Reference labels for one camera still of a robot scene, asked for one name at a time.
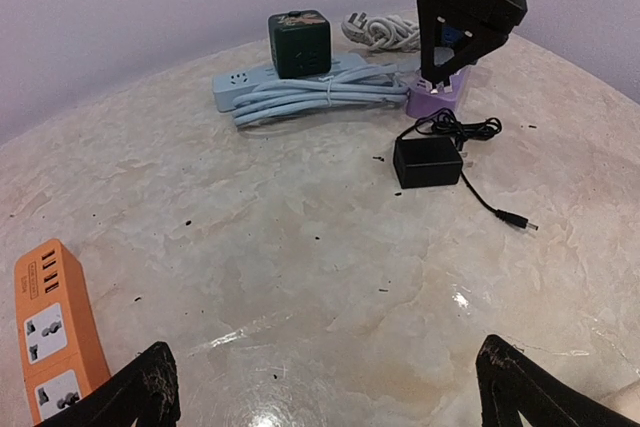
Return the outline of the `blue cube socket adapter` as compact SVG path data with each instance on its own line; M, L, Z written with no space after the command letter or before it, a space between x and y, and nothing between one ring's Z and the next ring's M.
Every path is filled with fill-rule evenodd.
M463 37L464 34L459 30L448 25L444 25L441 29L440 45L442 47L453 49Z

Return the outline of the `purple power strip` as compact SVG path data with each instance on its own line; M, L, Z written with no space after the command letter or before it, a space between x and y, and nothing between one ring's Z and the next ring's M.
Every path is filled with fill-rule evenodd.
M413 119L428 117L441 109L455 111L466 90L470 68L465 67L450 77L447 88L432 90L427 82L417 77L409 85L405 113Z

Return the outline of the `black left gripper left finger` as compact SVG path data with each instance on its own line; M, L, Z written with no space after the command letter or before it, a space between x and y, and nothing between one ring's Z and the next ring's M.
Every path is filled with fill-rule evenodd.
M175 426L181 417L169 345L152 344L109 381L47 420L49 426Z

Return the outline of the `orange power strip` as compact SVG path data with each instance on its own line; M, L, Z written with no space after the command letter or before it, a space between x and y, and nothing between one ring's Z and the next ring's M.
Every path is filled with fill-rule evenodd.
M90 395L111 378L81 263L58 239L15 264L18 340L36 424Z

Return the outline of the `black power adapter with cable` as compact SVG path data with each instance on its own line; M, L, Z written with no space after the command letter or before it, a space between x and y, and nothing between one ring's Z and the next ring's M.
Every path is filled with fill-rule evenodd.
M452 186L463 182L475 199L502 222L522 230L538 229L528 218L490 205L464 173L463 148L469 141L487 142L502 132L496 117L463 123L442 108L421 117L400 133L393 148L393 167L403 190Z

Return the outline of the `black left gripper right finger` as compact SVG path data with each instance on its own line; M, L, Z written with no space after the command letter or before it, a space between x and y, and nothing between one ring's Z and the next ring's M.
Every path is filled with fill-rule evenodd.
M476 357L484 426L636 426L573 390L501 337L491 334Z

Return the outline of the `dark green cube socket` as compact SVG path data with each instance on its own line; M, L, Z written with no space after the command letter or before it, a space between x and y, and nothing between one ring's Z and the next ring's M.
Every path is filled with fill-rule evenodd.
M332 63L330 22L317 10L289 11L268 18L272 64L280 79L328 73Z

